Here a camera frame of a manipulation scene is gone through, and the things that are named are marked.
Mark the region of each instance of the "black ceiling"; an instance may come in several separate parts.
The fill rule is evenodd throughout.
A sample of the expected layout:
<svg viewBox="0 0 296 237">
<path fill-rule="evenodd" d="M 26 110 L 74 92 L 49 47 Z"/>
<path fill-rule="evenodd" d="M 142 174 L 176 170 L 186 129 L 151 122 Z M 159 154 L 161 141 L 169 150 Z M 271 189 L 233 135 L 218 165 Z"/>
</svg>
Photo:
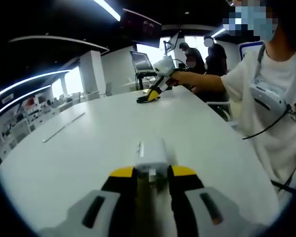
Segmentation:
<svg viewBox="0 0 296 237">
<path fill-rule="evenodd" d="M 122 9 L 138 12 L 162 25 L 196 24 L 222 27 L 229 10 L 225 0 L 106 0 L 120 15 Z M 163 36 L 175 30 L 163 31 Z M 211 32 L 185 30 L 185 34 Z M 11 39 L 49 35 L 85 40 L 114 51 L 132 43 L 124 40 L 119 22 L 93 0 L 0 1 L 0 88 L 44 72 L 56 71 L 72 58 L 92 49 L 81 43 L 63 40 Z M 218 40 L 240 43 L 248 39 L 230 37 Z"/>
</svg>

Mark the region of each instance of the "face mask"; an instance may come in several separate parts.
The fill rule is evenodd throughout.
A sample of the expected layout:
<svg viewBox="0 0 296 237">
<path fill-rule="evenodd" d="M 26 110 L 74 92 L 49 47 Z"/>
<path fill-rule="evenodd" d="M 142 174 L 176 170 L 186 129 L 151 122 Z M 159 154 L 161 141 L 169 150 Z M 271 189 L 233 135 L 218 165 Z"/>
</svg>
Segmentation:
<svg viewBox="0 0 296 237">
<path fill-rule="evenodd" d="M 232 7 L 229 19 L 224 19 L 224 28 L 231 36 L 238 36 L 242 25 L 247 25 L 249 31 L 253 31 L 254 36 L 259 36 L 261 40 L 271 41 L 274 37 L 278 20 L 267 18 L 266 7 L 261 6 L 257 0 L 247 0 L 241 6 Z"/>
<path fill-rule="evenodd" d="M 205 39 L 204 40 L 205 47 L 212 47 L 214 45 L 214 41 L 212 39 Z"/>
</svg>

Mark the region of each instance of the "person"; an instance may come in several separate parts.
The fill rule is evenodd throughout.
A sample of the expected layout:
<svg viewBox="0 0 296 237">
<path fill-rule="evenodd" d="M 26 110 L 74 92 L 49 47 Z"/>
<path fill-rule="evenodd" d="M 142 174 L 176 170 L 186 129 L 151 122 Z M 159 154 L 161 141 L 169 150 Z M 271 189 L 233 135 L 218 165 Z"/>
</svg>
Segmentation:
<svg viewBox="0 0 296 237">
<path fill-rule="evenodd" d="M 210 36 L 204 37 L 204 45 L 208 48 L 206 58 L 207 74 L 223 76 L 227 73 L 227 56 L 224 48 Z"/>
<path fill-rule="evenodd" d="M 296 187 L 296 22 L 286 17 L 287 6 L 282 1 L 264 0 L 264 21 L 255 20 L 254 12 L 247 7 L 250 0 L 236 1 L 234 6 L 241 14 L 248 14 L 253 20 L 254 33 L 264 41 L 265 51 L 260 64 L 259 77 L 266 83 L 286 91 L 285 100 L 291 105 L 289 113 L 274 127 L 250 139 L 258 159 L 270 180 L 289 187 Z M 251 94 L 250 84 L 255 78 L 258 66 L 258 51 L 248 52 L 235 69 L 222 77 L 200 75 L 191 72 L 175 72 L 172 79 L 179 84 L 196 86 L 203 91 L 220 92 L 227 90 L 231 99 L 241 102 L 239 129 L 245 136 L 263 131 L 279 116 L 257 103 Z M 275 187 L 282 206 L 291 195 Z"/>
<path fill-rule="evenodd" d="M 185 42 L 180 43 L 179 48 L 186 55 L 186 65 L 190 68 L 190 72 L 199 74 L 206 72 L 202 55 L 196 48 L 190 48 Z"/>
</svg>

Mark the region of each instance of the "woman's arm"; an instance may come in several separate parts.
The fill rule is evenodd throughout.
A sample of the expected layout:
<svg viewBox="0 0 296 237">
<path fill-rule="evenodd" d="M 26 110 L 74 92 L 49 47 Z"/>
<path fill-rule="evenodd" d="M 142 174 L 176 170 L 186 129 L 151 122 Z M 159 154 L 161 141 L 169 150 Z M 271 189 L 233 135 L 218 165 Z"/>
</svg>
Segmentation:
<svg viewBox="0 0 296 237">
<path fill-rule="evenodd" d="M 225 90 L 222 78 L 216 75 L 202 75 L 189 72 L 176 72 L 171 76 L 179 84 L 188 84 L 196 86 L 201 90 L 223 92 Z"/>
</svg>

